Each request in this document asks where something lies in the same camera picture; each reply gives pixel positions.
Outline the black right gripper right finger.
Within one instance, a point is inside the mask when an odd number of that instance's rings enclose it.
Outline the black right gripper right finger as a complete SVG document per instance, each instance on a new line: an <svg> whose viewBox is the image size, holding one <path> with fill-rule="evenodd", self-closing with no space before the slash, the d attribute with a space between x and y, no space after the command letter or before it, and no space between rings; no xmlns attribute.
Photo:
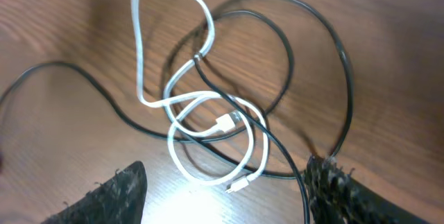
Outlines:
<svg viewBox="0 0 444 224"><path fill-rule="evenodd" d="M303 179L315 224L420 224L426 220L378 195L331 159L311 156Z"/></svg>

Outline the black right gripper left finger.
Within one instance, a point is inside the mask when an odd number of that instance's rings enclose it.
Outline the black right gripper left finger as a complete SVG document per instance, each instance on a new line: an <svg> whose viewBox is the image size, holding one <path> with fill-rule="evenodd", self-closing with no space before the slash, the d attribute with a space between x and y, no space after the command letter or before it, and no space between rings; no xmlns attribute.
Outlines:
<svg viewBox="0 0 444 224"><path fill-rule="evenodd" d="M142 222L147 192L146 169L135 161L85 194L78 202L44 220L46 224L99 224Z"/></svg>

